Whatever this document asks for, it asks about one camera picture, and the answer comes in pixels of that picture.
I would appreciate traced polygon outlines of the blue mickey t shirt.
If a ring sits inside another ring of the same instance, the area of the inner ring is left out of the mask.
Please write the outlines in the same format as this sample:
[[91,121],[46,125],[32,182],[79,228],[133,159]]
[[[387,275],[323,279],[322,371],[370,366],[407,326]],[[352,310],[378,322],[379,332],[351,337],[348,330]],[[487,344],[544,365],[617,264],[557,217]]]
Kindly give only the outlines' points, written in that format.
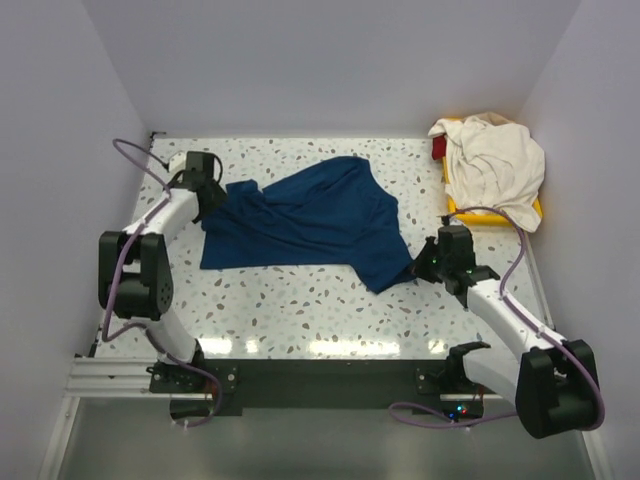
[[226,191],[201,222],[203,270],[348,265],[375,294],[413,278],[398,202],[366,159],[336,157],[266,187],[246,180]]

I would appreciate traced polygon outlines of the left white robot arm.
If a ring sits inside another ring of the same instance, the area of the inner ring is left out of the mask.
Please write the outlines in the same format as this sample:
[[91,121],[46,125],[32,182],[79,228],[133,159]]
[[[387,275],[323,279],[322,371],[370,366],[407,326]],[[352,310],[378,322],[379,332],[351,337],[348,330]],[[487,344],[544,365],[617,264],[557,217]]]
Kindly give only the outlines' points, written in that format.
[[101,341],[112,342],[137,329],[159,361],[175,365],[171,378],[185,392],[200,390],[207,368],[201,353],[173,308],[174,282],[168,246],[188,224],[221,207],[227,194],[220,185],[223,164],[210,152],[189,151],[185,165],[141,217],[120,231],[106,231],[98,245],[98,297],[105,317]]

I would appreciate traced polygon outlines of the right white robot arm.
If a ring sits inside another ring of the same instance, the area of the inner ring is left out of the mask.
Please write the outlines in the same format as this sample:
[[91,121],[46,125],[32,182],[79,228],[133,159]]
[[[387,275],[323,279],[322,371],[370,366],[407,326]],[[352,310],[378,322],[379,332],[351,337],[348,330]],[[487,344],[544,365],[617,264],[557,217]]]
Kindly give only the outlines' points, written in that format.
[[536,439],[602,425],[605,406],[590,345],[547,327],[507,290],[504,277],[478,264],[467,227],[440,227],[427,238],[413,272],[443,284],[509,350],[502,354],[482,341],[452,348],[445,369],[452,390],[466,393],[477,384],[488,388],[514,406]]

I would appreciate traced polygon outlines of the red cloth item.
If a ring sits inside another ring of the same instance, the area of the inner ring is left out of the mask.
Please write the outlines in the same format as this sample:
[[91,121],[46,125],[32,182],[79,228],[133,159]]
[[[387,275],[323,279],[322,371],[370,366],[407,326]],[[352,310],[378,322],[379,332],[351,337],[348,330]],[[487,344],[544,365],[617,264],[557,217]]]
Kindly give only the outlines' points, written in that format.
[[439,135],[432,139],[432,159],[434,161],[442,160],[446,157],[447,137]]

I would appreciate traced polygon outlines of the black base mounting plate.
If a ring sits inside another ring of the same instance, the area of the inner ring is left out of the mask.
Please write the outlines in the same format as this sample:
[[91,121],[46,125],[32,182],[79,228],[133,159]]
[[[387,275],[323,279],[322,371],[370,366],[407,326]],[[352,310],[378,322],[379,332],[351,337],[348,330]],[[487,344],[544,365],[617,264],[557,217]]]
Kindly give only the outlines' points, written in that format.
[[173,419],[240,416],[247,409],[387,409],[396,402],[452,418],[482,416],[480,386],[455,375],[447,360],[198,359],[185,369],[161,361],[146,369],[149,391],[173,397]]

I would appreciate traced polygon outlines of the aluminium frame rail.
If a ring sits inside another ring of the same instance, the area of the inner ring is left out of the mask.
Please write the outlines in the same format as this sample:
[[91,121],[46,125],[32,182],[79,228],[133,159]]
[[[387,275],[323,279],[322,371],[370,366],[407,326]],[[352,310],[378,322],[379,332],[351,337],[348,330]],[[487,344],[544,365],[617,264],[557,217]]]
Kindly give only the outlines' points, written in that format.
[[156,352],[146,336],[130,330],[104,343],[98,330],[86,355],[76,356],[63,390],[67,398],[146,398]]

